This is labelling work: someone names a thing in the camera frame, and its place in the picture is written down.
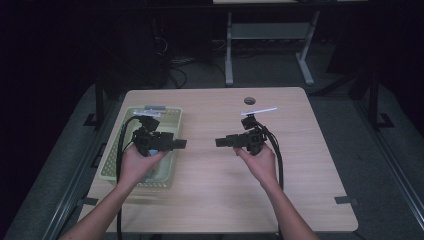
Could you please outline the gray metal floor rail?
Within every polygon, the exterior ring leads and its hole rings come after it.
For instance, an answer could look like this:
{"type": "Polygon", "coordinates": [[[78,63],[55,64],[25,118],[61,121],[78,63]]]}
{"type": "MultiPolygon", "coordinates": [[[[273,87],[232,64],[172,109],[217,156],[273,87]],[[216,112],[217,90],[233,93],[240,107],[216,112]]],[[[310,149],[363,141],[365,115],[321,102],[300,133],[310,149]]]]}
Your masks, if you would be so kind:
{"type": "Polygon", "coordinates": [[[381,133],[381,128],[384,126],[384,123],[372,123],[368,117],[368,109],[360,101],[354,101],[353,105],[358,112],[358,115],[364,122],[364,125],[368,129],[374,142],[378,146],[379,151],[383,155],[385,162],[388,165],[389,172],[392,175],[392,178],[395,181],[403,198],[405,199],[416,222],[424,232],[424,202],[419,198],[419,195],[399,165],[398,158],[389,148],[388,143],[384,139],[381,133]]]}
{"type": "Polygon", "coordinates": [[[78,219],[81,204],[93,181],[107,140],[122,106],[122,99],[104,100],[102,113],[105,118],[97,124],[94,111],[98,107],[93,101],[83,101],[71,116],[64,129],[64,135],[54,148],[52,160],[42,174],[48,185],[44,187],[47,196],[55,199],[52,215],[42,232],[41,240],[57,240],[68,226],[78,219]]]}

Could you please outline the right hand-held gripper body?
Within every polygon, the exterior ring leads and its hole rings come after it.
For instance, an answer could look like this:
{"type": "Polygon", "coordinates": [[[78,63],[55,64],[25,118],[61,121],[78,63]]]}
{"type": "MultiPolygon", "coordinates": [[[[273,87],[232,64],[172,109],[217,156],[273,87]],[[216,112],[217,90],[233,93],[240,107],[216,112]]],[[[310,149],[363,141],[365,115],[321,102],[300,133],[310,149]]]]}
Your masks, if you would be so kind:
{"type": "Polygon", "coordinates": [[[262,145],[267,140],[270,141],[274,149],[277,149],[278,141],[274,134],[255,117],[258,113],[265,113],[274,110],[276,110],[276,107],[242,112],[241,115],[243,116],[243,119],[241,120],[241,123],[246,132],[232,136],[229,140],[231,146],[234,148],[245,147],[253,156],[258,155],[261,152],[262,145]]]}

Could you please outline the white metal table frame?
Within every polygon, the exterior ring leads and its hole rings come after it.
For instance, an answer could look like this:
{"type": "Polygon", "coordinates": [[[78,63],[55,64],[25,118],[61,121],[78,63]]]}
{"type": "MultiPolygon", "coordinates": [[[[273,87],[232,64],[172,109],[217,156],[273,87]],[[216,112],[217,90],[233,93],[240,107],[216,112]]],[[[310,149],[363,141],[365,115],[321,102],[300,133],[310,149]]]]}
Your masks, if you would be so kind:
{"type": "Polygon", "coordinates": [[[306,63],[306,57],[317,27],[319,11],[315,11],[309,22],[300,23],[234,23],[232,13],[227,15],[227,34],[225,52],[225,85],[234,84],[232,66],[232,43],[234,40],[303,40],[304,45],[296,53],[296,61],[307,85],[314,79],[306,63]]]}

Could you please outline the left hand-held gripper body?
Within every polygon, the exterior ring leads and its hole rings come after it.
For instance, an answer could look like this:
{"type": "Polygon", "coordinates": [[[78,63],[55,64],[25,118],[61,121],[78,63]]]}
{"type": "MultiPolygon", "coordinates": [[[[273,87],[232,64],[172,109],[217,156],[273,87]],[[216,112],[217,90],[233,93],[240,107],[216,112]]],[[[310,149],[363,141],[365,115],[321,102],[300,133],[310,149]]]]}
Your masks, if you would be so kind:
{"type": "Polygon", "coordinates": [[[132,142],[138,152],[147,156],[150,150],[172,151],[174,149],[174,134],[172,132],[158,132],[160,124],[153,116],[136,116],[141,126],[133,132],[132,142]]]}

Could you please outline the pale yellow plastic basket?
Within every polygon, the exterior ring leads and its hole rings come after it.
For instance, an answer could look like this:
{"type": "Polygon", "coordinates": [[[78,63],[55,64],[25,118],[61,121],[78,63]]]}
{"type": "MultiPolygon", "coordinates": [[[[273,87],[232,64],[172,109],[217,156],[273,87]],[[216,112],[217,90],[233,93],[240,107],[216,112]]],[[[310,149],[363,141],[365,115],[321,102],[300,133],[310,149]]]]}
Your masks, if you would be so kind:
{"type": "MultiPolygon", "coordinates": [[[[174,141],[176,139],[180,139],[179,134],[182,118],[181,108],[167,106],[129,107],[126,109],[122,121],[118,125],[118,132],[115,137],[110,140],[110,148],[106,151],[106,157],[99,172],[100,179],[107,180],[111,184],[116,183],[117,157],[121,155],[127,147],[134,145],[132,142],[133,132],[141,126],[139,121],[136,119],[136,116],[140,115],[153,116],[160,122],[157,128],[158,132],[172,132],[174,134],[174,141]]],[[[138,187],[144,189],[169,188],[174,175],[175,160],[177,156],[176,150],[177,149],[174,148],[172,151],[168,151],[168,154],[154,166],[161,169],[161,178],[154,179],[153,181],[147,181],[146,176],[138,184],[138,187]]]]}

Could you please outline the black metal stand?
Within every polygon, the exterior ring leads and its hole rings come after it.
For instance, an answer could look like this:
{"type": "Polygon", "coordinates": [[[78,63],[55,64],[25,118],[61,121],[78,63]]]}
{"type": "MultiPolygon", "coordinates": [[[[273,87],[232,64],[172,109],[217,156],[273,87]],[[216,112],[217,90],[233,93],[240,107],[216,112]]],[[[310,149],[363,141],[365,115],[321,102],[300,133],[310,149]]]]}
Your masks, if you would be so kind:
{"type": "Polygon", "coordinates": [[[373,72],[369,82],[368,121],[375,131],[381,128],[393,128],[394,124],[386,113],[378,112],[379,79],[373,72]]]}
{"type": "Polygon", "coordinates": [[[104,120],[103,86],[101,76],[98,76],[95,84],[95,112],[89,114],[84,122],[84,126],[93,126],[99,129],[104,120]]]}

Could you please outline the person's right hand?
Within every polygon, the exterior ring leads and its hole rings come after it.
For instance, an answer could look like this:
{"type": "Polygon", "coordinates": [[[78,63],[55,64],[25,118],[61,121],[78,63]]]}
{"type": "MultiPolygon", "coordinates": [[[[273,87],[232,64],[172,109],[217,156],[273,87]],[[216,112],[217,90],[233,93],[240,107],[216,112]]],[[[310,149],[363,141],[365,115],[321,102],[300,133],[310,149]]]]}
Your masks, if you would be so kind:
{"type": "Polygon", "coordinates": [[[251,155],[242,148],[234,148],[234,151],[245,162],[250,172],[264,189],[278,185],[275,154],[266,144],[261,146],[257,155],[251,155]]]}

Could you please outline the person's left hand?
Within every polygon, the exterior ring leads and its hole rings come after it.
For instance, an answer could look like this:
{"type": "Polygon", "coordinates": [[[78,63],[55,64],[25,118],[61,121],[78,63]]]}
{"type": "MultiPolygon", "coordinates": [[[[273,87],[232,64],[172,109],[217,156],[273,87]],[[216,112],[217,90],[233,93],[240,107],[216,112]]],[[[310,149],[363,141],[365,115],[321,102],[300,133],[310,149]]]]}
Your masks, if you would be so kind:
{"type": "Polygon", "coordinates": [[[155,155],[143,156],[131,145],[123,154],[118,186],[133,189],[167,154],[167,151],[159,151],[155,155]]]}

